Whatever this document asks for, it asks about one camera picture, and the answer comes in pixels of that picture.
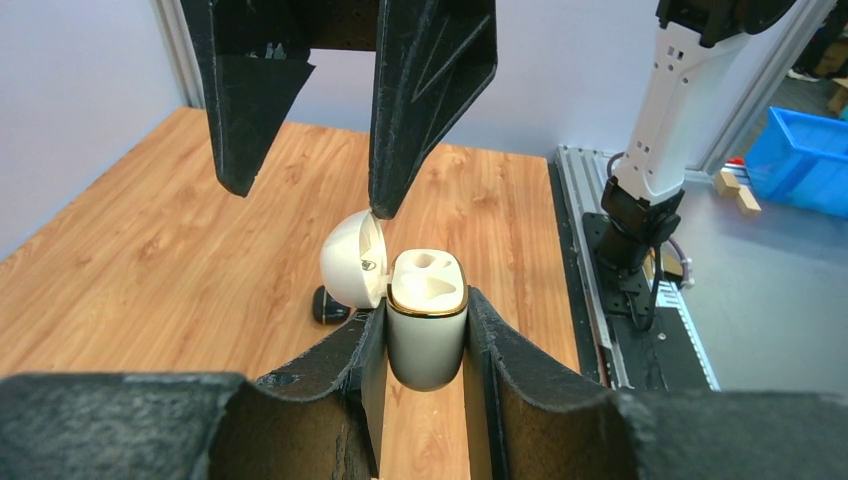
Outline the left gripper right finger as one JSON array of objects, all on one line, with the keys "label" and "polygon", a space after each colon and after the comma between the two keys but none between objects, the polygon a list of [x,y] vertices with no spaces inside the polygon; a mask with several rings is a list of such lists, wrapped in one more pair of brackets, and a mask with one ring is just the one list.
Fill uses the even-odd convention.
[{"label": "left gripper right finger", "polygon": [[835,394],[612,390],[467,292],[463,386],[475,479],[843,479]]}]

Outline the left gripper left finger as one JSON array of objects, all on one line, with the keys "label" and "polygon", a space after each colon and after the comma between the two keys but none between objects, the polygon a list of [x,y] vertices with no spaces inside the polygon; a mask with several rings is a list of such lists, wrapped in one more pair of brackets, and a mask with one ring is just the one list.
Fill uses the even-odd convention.
[{"label": "left gripper left finger", "polygon": [[1,381],[5,479],[371,479],[386,310],[359,310],[257,380],[231,372]]}]

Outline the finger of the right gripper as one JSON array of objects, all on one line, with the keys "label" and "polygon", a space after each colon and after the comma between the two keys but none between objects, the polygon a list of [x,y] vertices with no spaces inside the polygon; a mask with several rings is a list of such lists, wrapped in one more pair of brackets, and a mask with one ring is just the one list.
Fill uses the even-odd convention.
[{"label": "finger of the right gripper", "polygon": [[382,1],[377,22],[368,196],[394,218],[432,150],[493,81],[496,4]]},{"label": "finger of the right gripper", "polygon": [[314,70],[286,1],[184,1],[218,182],[245,197]]}]

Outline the black charging case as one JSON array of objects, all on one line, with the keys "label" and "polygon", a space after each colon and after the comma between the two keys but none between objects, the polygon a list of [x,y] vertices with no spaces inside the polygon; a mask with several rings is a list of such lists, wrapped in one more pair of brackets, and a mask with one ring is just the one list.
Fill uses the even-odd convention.
[{"label": "black charging case", "polygon": [[321,325],[338,325],[350,317],[352,309],[338,302],[322,285],[313,293],[311,311],[315,322]]}]

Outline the white charging case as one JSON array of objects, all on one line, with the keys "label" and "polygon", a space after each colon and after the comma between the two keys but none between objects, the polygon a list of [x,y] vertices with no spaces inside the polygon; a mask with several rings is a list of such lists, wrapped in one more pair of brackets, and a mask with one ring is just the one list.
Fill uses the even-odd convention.
[{"label": "white charging case", "polygon": [[429,392],[456,376],[464,348],[469,285],[463,267],[442,250],[408,249],[389,260],[383,228],[369,210],[341,221],[324,240],[323,285],[347,307],[383,303],[395,378]]}]

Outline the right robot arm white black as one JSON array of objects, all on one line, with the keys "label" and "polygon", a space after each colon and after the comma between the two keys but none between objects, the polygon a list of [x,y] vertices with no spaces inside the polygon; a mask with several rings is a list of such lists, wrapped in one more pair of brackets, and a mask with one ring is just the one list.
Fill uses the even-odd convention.
[{"label": "right robot arm white black", "polygon": [[[602,262],[632,271],[680,218],[689,131],[749,39],[787,1],[661,1],[649,86],[602,195]],[[375,55],[368,196],[399,211],[424,161],[489,86],[498,65],[492,1],[185,1],[215,174],[246,196],[298,94],[311,53]]]}]

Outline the wooden block pieces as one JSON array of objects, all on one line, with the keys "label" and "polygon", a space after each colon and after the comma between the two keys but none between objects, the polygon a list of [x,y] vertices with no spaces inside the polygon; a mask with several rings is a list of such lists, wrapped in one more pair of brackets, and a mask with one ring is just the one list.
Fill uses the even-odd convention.
[{"label": "wooden block pieces", "polygon": [[732,199],[743,215],[759,216],[762,213],[750,188],[742,185],[732,172],[718,172],[713,177],[713,185],[716,193],[722,198]]}]

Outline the blue plastic bin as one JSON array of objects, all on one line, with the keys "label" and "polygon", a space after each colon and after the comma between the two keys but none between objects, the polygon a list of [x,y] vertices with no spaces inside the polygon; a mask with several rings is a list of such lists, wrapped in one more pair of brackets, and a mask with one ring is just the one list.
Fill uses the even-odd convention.
[{"label": "blue plastic bin", "polygon": [[760,198],[847,217],[847,123],[770,107],[744,157]]}]

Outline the left corner aluminium post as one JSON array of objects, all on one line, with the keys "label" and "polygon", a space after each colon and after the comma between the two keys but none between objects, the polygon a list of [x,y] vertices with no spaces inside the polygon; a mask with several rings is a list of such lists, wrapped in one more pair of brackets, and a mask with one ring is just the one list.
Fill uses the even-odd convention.
[{"label": "left corner aluminium post", "polygon": [[151,4],[184,103],[193,108],[204,109],[202,81],[181,2],[153,0]]}]

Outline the corner aluminium post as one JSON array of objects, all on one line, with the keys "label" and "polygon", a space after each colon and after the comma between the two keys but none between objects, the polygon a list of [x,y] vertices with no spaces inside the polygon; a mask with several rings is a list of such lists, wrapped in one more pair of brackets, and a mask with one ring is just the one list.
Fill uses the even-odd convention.
[{"label": "corner aluminium post", "polygon": [[181,2],[153,0],[151,4],[184,103],[193,108],[204,109],[202,81]]},{"label": "corner aluminium post", "polygon": [[740,51],[707,109],[701,139],[688,171],[713,172],[741,144],[758,115],[808,41],[835,5],[797,1],[766,31]]}]

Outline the right corner aluminium post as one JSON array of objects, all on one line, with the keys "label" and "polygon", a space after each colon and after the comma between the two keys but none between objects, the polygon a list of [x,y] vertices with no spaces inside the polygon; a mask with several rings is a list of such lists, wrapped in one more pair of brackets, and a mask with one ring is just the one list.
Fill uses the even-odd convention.
[{"label": "right corner aluminium post", "polygon": [[707,109],[701,139],[688,171],[713,172],[741,144],[758,115],[808,41],[835,5],[797,1],[766,31],[740,51]]}]

